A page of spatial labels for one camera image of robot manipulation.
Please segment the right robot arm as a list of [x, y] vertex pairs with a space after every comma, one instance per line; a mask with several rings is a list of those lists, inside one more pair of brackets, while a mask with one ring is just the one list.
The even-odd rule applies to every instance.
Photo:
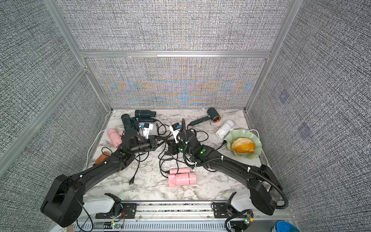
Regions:
[[242, 183], [250, 192], [252, 205], [260, 212], [271, 216], [276, 209], [289, 206], [282, 185], [267, 165], [252, 166], [225, 156], [202, 144], [191, 130], [180, 132], [178, 143], [171, 139], [166, 144], [167, 154], [181, 154], [187, 167], [216, 170]]

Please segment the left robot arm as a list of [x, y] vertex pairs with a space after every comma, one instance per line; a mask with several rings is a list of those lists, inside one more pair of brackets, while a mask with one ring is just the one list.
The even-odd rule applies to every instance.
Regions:
[[127, 168], [136, 154], [155, 151], [164, 140], [166, 138], [162, 136], [143, 137], [135, 129], [126, 130], [118, 149], [105, 161], [71, 176], [58, 176], [41, 205], [41, 213], [61, 227], [71, 225], [84, 209], [83, 196], [87, 191], [110, 175]]

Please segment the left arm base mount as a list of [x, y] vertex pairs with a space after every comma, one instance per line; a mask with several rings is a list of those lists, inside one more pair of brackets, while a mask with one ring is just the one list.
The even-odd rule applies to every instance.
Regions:
[[123, 203], [122, 200], [111, 193], [105, 193], [103, 212], [96, 214], [96, 219], [134, 219], [137, 211], [137, 203]]

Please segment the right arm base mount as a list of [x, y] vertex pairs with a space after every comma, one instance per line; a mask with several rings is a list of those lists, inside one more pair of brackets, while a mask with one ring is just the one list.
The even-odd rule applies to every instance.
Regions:
[[226, 219], [224, 226], [227, 232], [244, 232], [251, 226], [254, 220], [252, 209], [246, 209], [240, 212], [232, 206], [231, 202], [236, 193], [233, 192], [224, 203], [211, 203], [214, 217]]

